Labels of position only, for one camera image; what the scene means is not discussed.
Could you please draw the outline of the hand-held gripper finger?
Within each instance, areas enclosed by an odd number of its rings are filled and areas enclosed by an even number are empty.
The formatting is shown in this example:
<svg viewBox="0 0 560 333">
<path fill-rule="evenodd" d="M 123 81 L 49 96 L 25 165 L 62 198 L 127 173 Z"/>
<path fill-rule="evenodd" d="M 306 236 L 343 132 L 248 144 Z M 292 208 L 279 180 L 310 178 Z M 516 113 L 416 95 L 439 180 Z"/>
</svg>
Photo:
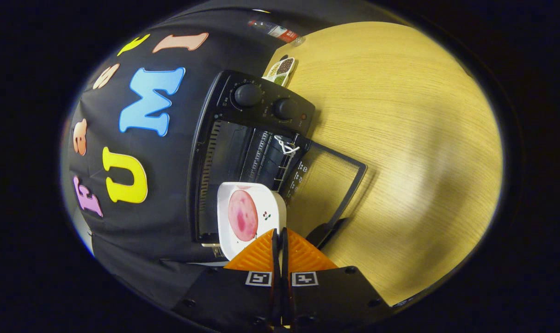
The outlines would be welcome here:
<svg viewBox="0 0 560 333">
<path fill-rule="evenodd" d="M 291 331 L 362 331 L 395 312 L 355 266 L 339 267 L 282 230 L 281 314 Z"/>
<path fill-rule="evenodd" d="M 278 235 L 269 230 L 225 267 L 208 267 L 174 306 L 212 331 L 273 331 L 281 324 Z"/>
</svg>

